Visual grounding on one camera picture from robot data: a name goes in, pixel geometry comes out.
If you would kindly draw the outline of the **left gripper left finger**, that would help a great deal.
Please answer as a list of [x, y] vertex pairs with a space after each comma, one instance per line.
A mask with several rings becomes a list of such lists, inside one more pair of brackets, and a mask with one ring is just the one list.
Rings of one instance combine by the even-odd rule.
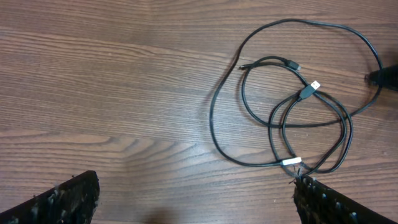
[[100, 185], [88, 170], [1, 213], [3, 224], [90, 224], [98, 206]]

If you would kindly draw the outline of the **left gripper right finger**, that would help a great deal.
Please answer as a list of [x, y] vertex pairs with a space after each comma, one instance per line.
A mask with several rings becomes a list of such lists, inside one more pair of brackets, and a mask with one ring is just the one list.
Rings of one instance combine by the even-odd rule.
[[294, 204], [302, 223], [395, 224], [307, 175], [296, 177], [294, 184]]

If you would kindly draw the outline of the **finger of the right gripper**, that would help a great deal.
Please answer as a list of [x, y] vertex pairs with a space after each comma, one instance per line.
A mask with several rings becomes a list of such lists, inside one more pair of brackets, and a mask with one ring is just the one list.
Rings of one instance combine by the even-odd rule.
[[397, 91], [397, 65], [373, 71], [366, 76], [369, 83]]

